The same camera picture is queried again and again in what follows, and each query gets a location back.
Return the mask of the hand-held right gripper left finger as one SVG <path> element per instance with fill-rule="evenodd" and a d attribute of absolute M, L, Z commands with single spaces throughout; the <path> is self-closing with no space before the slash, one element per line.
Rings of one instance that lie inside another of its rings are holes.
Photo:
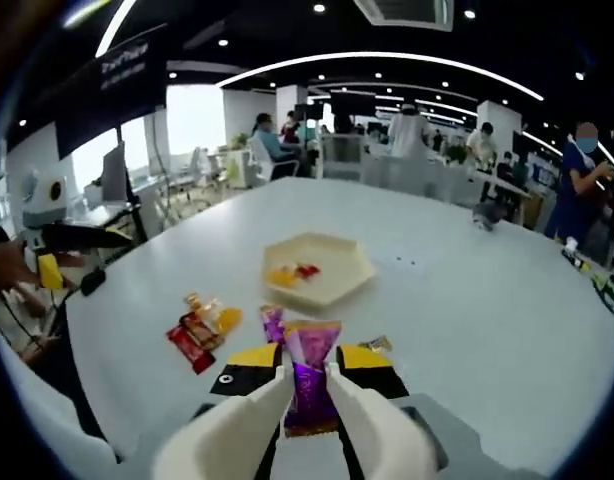
<path fill-rule="evenodd" d="M 278 343 L 232 354 L 189 420 L 203 415 L 228 397 L 247 396 L 265 386 L 275 378 L 280 365 L 281 346 Z"/>

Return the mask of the person's left hand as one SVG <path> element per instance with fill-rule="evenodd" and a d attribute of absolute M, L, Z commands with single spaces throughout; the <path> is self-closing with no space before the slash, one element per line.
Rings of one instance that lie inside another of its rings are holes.
<path fill-rule="evenodd" d="M 39 277 L 25 261 L 21 245 L 13 241 L 0 243 L 0 291 L 11 290 L 20 283 L 39 285 Z"/>

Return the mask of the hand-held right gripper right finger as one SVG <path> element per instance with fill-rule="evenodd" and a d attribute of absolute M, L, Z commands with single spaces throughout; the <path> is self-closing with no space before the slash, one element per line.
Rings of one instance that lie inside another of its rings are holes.
<path fill-rule="evenodd" d="M 393 364 L 336 348 L 335 408 L 351 473 L 485 473 L 478 433 L 430 397 L 411 395 Z"/>

